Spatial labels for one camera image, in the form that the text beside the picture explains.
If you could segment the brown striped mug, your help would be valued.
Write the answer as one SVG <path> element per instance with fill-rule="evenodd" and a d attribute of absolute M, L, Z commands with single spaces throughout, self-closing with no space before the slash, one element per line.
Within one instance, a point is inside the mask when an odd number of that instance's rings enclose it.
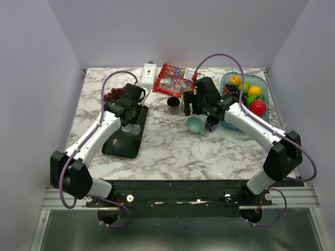
<path fill-rule="evenodd" d="M 177 97 L 170 97 L 167 100 L 167 107 L 168 111 L 172 115 L 178 114 L 179 108 L 180 108 L 180 99 Z"/>

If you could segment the dark blue mug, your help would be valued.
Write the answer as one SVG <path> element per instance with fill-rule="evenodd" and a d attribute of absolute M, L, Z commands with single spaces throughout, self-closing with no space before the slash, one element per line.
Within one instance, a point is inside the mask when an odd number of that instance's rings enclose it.
<path fill-rule="evenodd" d="M 208 132 L 213 132 L 217 129 L 219 125 L 219 118 L 215 116 L 207 116 L 206 122 L 205 122 L 205 128 L 208 130 Z"/>

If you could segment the green teal mug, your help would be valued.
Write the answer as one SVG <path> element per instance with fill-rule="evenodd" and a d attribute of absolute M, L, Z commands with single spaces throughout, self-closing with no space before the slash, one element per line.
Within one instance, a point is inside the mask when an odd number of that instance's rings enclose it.
<path fill-rule="evenodd" d="M 202 119 L 198 117 L 189 117 L 186 120 L 186 127 L 189 130 L 189 132 L 193 134 L 199 134 L 201 136 L 205 135 L 205 124 L 202 121 Z"/>

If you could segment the grey blue mug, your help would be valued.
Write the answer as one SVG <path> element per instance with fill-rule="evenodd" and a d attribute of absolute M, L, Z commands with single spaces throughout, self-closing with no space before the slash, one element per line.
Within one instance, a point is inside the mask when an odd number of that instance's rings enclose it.
<path fill-rule="evenodd" d="M 128 136 L 137 136 L 141 131 L 141 127 L 138 124 L 127 124 L 121 127 L 121 130 Z"/>

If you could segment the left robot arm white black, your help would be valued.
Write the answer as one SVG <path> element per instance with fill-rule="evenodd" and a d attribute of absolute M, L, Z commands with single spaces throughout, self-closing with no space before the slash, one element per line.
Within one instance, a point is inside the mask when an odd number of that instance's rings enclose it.
<path fill-rule="evenodd" d="M 115 203 L 111 183 L 90 175 L 88 167 L 105 143 L 115 143 L 123 154 L 140 146 L 148 108 L 144 102 L 150 91 L 127 84 L 118 100 L 104 104 L 97 120 L 64 152 L 55 151 L 50 157 L 50 183 L 76 199 L 98 197 L 102 205 Z"/>

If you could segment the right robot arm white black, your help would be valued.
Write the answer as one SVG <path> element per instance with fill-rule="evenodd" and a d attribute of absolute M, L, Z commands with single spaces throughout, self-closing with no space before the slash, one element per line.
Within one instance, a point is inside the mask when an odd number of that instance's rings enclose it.
<path fill-rule="evenodd" d="M 254 204 L 265 189 L 281 182 L 301 164 L 303 157 L 298 133 L 287 133 L 270 125 L 233 95 L 220 95 L 211 78 L 196 80 L 194 90 L 184 92 L 183 101 L 186 116 L 209 115 L 223 120 L 253 138 L 267 152 L 262 170 L 241 191 L 241 200 L 245 204 Z"/>

